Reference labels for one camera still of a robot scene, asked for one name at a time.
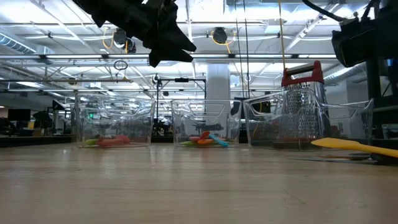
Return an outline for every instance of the hanging cable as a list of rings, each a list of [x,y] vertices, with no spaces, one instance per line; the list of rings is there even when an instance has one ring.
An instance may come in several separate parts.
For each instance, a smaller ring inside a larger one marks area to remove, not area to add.
[[[285,61],[285,45],[284,45],[284,30],[283,30],[283,20],[282,20],[282,0],[278,0],[279,5],[279,27],[280,27],[280,42],[282,43],[282,62],[284,64],[284,72],[286,69],[286,61]]]
[[[112,40],[111,40],[111,46],[110,46],[110,47],[109,47],[108,45],[105,44],[105,39],[102,40],[102,44],[104,45],[105,48],[111,49],[111,48],[113,47],[113,37],[114,37],[114,32],[112,33]]]
[[[248,64],[248,74],[247,74],[247,76],[248,76],[248,98],[250,98],[248,20],[246,19],[245,0],[243,0],[243,12],[244,12],[244,28],[246,30],[246,55],[247,55],[247,64]]]
[[[238,36],[238,50],[239,50],[239,55],[241,55],[241,43],[239,41],[238,18],[235,17],[235,19],[236,19],[236,35]],[[243,80],[243,70],[242,70],[242,57],[239,57],[239,61],[241,62],[242,97],[244,98],[244,88],[243,88],[244,80]]]
[[[302,0],[302,2],[303,2],[305,5],[307,5],[308,7],[310,7],[311,9],[313,9],[313,10],[319,12],[320,14],[323,14],[323,15],[325,15],[325,16],[330,17],[330,18],[334,19],[334,20],[337,21],[337,22],[341,22],[341,21],[344,21],[344,20],[345,20],[345,18],[343,18],[343,17],[336,16],[336,15],[334,15],[333,13],[331,13],[331,12],[329,12],[329,11],[327,11],[327,10],[322,9],[322,8],[319,7],[319,6],[316,6],[314,3],[310,2],[309,0]]]

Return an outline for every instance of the ceiling duct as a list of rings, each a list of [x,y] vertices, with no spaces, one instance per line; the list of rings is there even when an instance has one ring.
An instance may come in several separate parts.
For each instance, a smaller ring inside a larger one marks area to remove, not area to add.
[[[366,63],[361,63],[351,68],[337,65],[324,72],[323,76],[325,77],[325,85],[336,85],[339,82],[360,73],[366,73]]]
[[[0,44],[12,48],[22,54],[36,53],[36,48],[34,46],[25,43],[19,37],[10,34],[3,28],[0,28]]]
[[[37,55],[54,54],[54,51],[51,50],[50,48],[42,45],[35,45],[28,43],[1,27],[0,27],[0,45],[4,45],[6,47],[14,49],[22,54],[37,54]],[[45,63],[47,65],[53,64],[53,61],[48,59],[38,59],[35,61],[40,63]]]

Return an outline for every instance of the white pillar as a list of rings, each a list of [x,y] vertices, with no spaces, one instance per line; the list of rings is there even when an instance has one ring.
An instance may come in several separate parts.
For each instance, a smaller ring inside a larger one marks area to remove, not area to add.
[[[228,100],[231,98],[228,64],[207,65],[206,98],[208,100]]]
[[[207,76],[206,76],[206,99],[207,100],[229,100],[231,99],[231,87],[230,87],[230,72],[228,64],[209,64],[207,65]],[[211,124],[220,124],[223,127],[222,131],[212,131],[212,133],[218,134],[223,138],[228,137],[229,125],[228,125],[228,114],[231,111],[229,102],[212,102],[213,106],[207,106],[206,111],[211,114],[212,112],[220,112],[223,106],[222,114],[215,120],[209,117],[208,121]]]

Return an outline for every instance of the red toy food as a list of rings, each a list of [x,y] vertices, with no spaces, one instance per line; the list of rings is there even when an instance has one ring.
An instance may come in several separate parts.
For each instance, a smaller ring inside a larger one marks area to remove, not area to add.
[[[196,137],[196,136],[189,137],[189,140],[191,140],[191,141],[193,141],[193,142],[198,142],[198,141],[201,140],[201,139],[207,138],[207,137],[209,136],[209,134],[210,134],[209,131],[204,131],[204,132],[202,132],[202,134],[201,134],[200,137]]]
[[[101,147],[113,147],[113,146],[122,146],[125,144],[129,144],[130,139],[127,136],[116,136],[115,139],[99,139],[97,141],[97,145]]]

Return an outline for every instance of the desk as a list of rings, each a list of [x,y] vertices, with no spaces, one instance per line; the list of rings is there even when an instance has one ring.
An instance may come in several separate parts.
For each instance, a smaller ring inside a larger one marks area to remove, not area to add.
[[[311,152],[346,154],[345,151]],[[398,167],[290,160],[296,152],[0,150],[1,223],[397,223]]]

